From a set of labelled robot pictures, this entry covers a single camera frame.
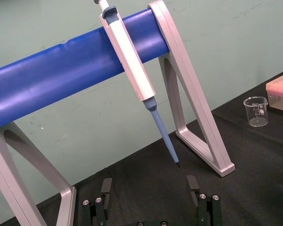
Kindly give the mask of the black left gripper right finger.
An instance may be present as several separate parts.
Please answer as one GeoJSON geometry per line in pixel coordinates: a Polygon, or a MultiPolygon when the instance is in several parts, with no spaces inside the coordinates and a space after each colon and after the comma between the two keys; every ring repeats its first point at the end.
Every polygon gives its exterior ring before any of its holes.
{"type": "Polygon", "coordinates": [[[220,196],[209,196],[200,191],[195,176],[186,176],[187,193],[194,208],[195,218],[193,226],[219,226],[220,225],[220,196]]]}

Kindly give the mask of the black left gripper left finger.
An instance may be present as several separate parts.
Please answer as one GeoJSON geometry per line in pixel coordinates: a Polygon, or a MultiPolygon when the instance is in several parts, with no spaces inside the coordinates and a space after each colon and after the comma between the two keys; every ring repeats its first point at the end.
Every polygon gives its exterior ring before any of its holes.
{"type": "Polygon", "coordinates": [[[108,221],[108,211],[112,196],[112,178],[103,180],[100,196],[94,201],[88,199],[82,201],[83,226],[106,226],[108,221]]]}

